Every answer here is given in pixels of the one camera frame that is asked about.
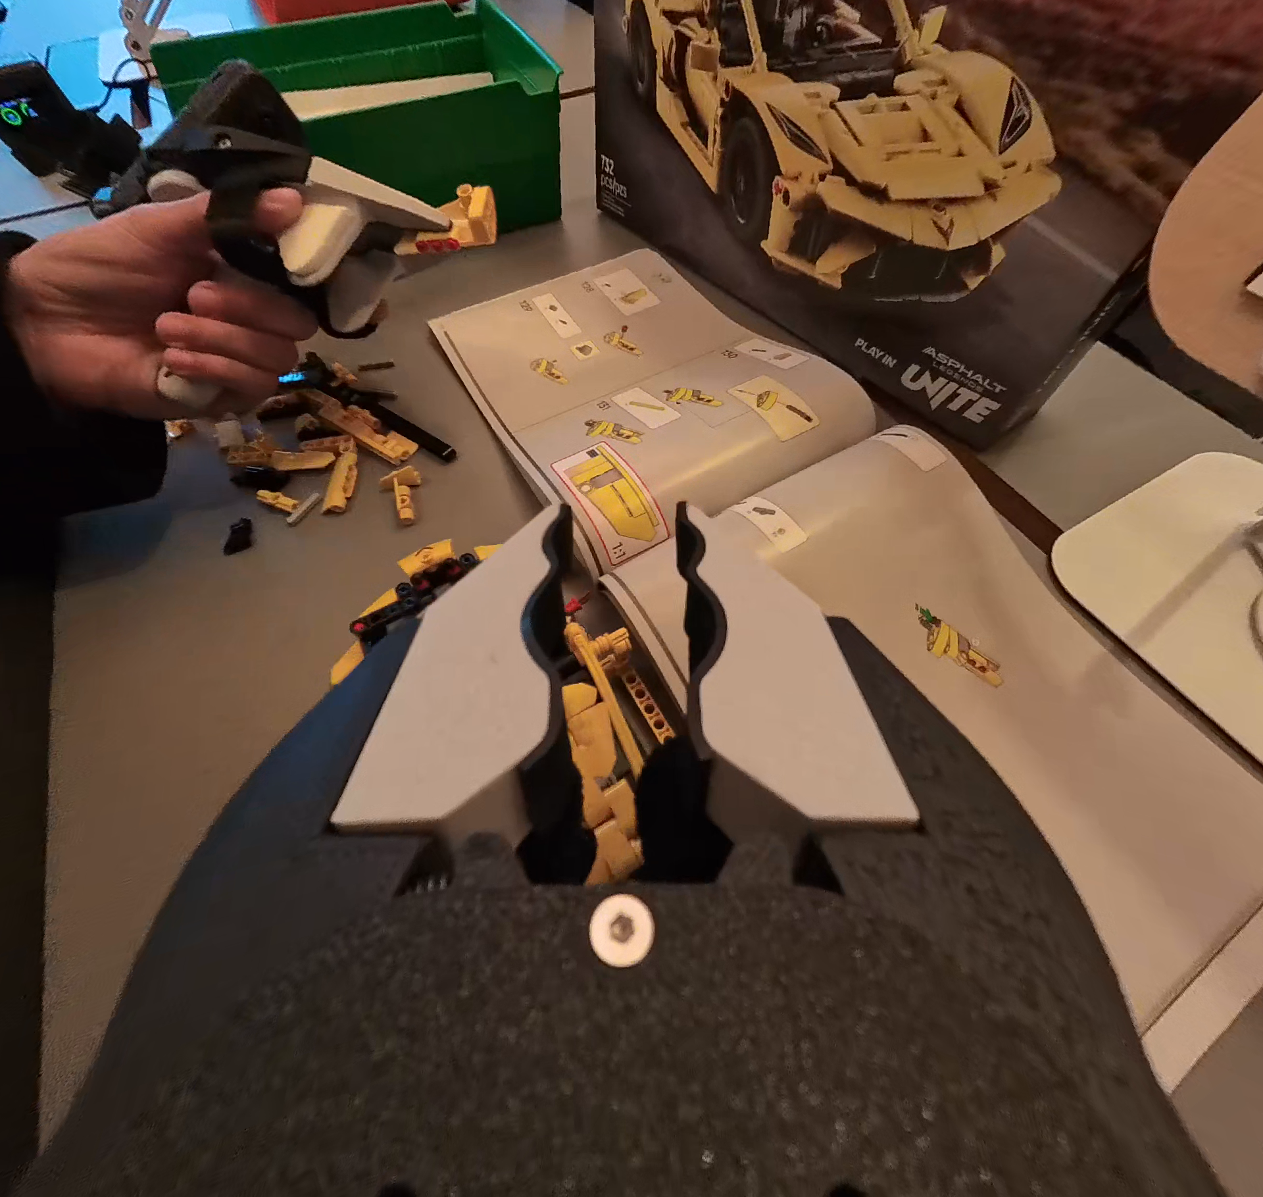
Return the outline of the black car set box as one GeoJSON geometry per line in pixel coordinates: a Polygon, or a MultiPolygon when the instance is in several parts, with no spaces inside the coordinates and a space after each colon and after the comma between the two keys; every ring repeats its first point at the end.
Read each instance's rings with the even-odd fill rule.
{"type": "Polygon", "coordinates": [[[597,208],[987,448],[1257,103],[1263,0],[593,0],[597,208]]]}

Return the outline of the open instruction booklet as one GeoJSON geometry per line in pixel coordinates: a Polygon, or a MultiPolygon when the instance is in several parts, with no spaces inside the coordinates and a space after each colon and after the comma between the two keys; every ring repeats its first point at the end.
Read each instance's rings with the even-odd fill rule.
{"type": "Polygon", "coordinates": [[[1008,779],[1066,860],[1165,1087],[1257,996],[1263,791],[1068,614],[965,467],[854,375],[744,332],[655,249],[427,320],[584,565],[687,699],[672,512],[693,501],[854,619],[1008,779]]]}

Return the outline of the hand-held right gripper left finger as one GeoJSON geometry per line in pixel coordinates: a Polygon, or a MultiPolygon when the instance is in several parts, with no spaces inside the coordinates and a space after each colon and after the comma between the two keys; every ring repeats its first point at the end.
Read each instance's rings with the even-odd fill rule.
{"type": "Polygon", "coordinates": [[[331,812],[337,834],[471,834],[524,841],[561,818],[561,575],[572,509],[543,509],[513,540],[422,607],[400,676],[331,812]]]}

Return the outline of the pile of yellow brick pieces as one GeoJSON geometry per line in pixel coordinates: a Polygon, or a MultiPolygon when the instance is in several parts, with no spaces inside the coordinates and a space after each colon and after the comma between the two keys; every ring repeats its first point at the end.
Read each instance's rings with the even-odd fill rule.
{"type": "Polygon", "coordinates": [[[322,423],[297,395],[274,385],[273,401],[252,413],[215,413],[215,421],[169,421],[169,442],[201,430],[225,461],[225,483],[252,493],[258,509],[274,512],[285,525],[307,515],[343,515],[362,486],[362,461],[380,461],[375,477],[389,499],[389,515],[415,525],[417,515],[417,454],[400,433],[341,433],[322,423]]]}

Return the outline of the black brick beam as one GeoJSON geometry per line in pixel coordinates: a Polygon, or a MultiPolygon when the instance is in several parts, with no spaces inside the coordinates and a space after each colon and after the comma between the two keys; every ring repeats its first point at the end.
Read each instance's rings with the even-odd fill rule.
{"type": "Polygon", "coordinates": [[[322,423],[357,433],[348,423],[362,423],[362,433],[400,433],[408,437],[417,454],[427,454],[434,461],[454,461],[459,448],[443,442],[438,433],[408,423],[405,413],[395,413],[395,387],[369,385],[363,375],[375,368],[395,368],[395,364],[326,364],[322,355],[307,355],[293,375],[280,375],[274,385],[285,395],[297,395],[322,423]]]}

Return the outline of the person's left forearm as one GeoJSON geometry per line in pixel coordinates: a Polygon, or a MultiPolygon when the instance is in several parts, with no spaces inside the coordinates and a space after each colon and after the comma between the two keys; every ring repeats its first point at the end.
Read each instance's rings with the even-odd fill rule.
{"type": "Polygon", "coordinates": [[[169,423],[53,402],[0,320],[0,562],[47,572],[59,515],[143,501],[169,471],[169,423]]]}

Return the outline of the yellow brick car model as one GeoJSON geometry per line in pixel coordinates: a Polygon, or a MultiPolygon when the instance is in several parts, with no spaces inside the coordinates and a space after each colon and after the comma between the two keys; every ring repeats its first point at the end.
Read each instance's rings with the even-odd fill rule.
{"type": "Polygon", "coordinates": [[[593,607],[593,592],[569,597],[569,625],[584,637],[569,642],[569,653],[576,671],[561,666],[561,720],[569,720],[569,749],[584,779],[584,827],[597,841],[585,887],[627,882],[639,871],[639,822],[637,822],[637,770],[627,758],[627,743],[617,736],[617,720],[627,722],[627,737],[637,754],[653,754],[672,737],[672,720],[653,699],[644,682],[637,676],[630,630],[585,630],[576,614],[593,607]]]}

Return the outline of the green plastic bin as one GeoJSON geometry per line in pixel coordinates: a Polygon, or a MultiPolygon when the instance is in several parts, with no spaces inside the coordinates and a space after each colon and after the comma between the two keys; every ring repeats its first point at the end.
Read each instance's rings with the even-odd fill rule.
{"type": "Polygon", "coordinates": [[[561,216],[561,62],[495,0],[464,8],[427,0],[152,43],[169,108],[186,108],[225,61],[247,61],[280,94],[489,75],[476,89],[312,118],[307,144],[315,158],[427,208],[447,203],[459,182],[495,189],[503,231],[561,216]]]}

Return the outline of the small black desk device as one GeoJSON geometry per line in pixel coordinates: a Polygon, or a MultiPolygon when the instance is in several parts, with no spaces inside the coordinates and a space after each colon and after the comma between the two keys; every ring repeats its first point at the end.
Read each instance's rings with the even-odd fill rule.
{"type": "Polygon", "coordinates": [[[40,61],[0,68],[0,136],[24,174],[79,198],[112,189],[143,153],[135,123],[75,108],[40,61]]]}

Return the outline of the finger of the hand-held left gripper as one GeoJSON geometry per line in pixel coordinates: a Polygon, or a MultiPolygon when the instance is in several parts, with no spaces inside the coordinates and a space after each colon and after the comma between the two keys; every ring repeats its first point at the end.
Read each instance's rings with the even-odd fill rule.
{"type": "Polygon", "coordinates": [[[447,242],[454,216],[395,194],[363,174],[348,174],[341,162],[312,158],[307,169],[307,242],[331,245],[331,242],[357,242],[363,227],[389,227],[395,245],[415,242],[447,242]]]}

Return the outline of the slim yellow brick piece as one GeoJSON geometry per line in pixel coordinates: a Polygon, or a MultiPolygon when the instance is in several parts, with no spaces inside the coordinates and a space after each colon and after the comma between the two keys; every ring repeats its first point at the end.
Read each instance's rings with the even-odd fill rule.
{"type": "Polygon", "coordinates": [[[495,245],[497,242],[497,203],[495,189],[471,189],[464,182],[454,194],[454,203],[438,208],[447,216],[443,231],[415,231],[400,236],[400,256],[447,256],[447,249],[468,249],[468,245],[495,245]]]}

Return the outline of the person's left hand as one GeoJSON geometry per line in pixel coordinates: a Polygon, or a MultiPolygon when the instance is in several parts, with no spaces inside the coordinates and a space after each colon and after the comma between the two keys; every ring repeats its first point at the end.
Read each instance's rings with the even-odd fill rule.
{"type": "Polygon", "coordinates": [[[135,421],[178,413],[163,368],[215,387],[201,413],[247,413],[315,334],[307,307],[215,261],[205,194],[24,245],[6,325],[47,401],[135,421]]]}

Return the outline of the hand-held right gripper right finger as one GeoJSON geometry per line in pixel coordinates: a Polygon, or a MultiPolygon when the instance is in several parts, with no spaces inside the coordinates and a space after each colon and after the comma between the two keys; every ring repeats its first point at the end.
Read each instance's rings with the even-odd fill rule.
{"type": "Polygon", "coordinates": [[[687,737],[728,841],[918,827],[918,804],[827,614],[735,525],[677,509],[687,579],[687,737]]]}

